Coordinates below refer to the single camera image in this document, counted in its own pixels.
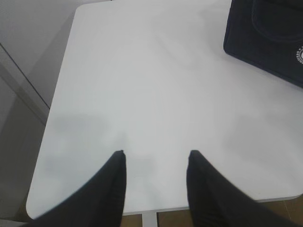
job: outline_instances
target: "white table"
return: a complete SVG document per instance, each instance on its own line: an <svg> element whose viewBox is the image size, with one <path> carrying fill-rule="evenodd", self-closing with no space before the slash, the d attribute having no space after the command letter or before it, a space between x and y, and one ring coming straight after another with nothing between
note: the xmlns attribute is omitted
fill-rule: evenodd
<svg viewBox="0 0 303 227"><path fill-rule="evenodd" d="M77 9L28 195L32 218L120 149L125 214L187 207L192 149L256 200L303 193L303 89L224 53L229 6L116 0Z"/></svg>

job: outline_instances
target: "wooden floor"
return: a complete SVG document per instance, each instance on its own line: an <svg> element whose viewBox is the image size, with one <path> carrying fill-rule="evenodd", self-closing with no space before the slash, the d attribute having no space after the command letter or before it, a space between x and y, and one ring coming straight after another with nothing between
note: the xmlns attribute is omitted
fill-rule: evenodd
<svg viewBox="0 0 303 227"><path fill-rule="evenodd" d="M303 225L303 195L294 200L264 202L276 214ZM159 213L160 227L193 227L188 210ZM121 227L142 227L141 215L123 216Z"/></svg>

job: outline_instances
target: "black bag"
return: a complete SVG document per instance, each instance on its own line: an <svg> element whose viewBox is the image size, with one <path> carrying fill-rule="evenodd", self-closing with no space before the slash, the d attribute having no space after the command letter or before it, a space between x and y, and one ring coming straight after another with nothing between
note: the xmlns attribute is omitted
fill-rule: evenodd
<svg viewBox="0 0 303 227"><path fill-rule="evenodd" d="M303 87L303 0L232 0L224 50Z"/></svg>

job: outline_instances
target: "white wall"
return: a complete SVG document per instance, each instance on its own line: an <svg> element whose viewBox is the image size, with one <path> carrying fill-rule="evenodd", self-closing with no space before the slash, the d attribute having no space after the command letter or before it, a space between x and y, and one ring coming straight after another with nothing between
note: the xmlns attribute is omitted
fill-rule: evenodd
<svg viewBox="0 0 303 227"><path fill-rule="evenodd" d="M99 1L0 0L0 42L49 106L73 13Z"/></svg>
<svg viewBox="0 0 303 227"><path fill-rule="evenodd" d="M14 61L9 57L5 50L0 46L0 78L15 92L15 94L22 99L27 106L34 112L43 124L46 124L49 108L42 101L39 94L25 79L22 72L15 65Z"/></svg>
<svg viewBox="0 0 303 227"><path fill-rule="evenodd" d="M0 218L12 218L29 190L44 125L2 78L4 70L0 62Z"/></svg>

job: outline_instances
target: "logo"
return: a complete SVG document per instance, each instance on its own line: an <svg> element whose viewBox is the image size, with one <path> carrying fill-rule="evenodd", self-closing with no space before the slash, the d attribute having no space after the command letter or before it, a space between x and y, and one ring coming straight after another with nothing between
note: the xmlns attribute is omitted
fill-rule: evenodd
<svg viewBox="0 0 303 227"><path fill-rule="evenodd" d="M303 64L303 46L297 51L297 59L301 64Z"/></svg>

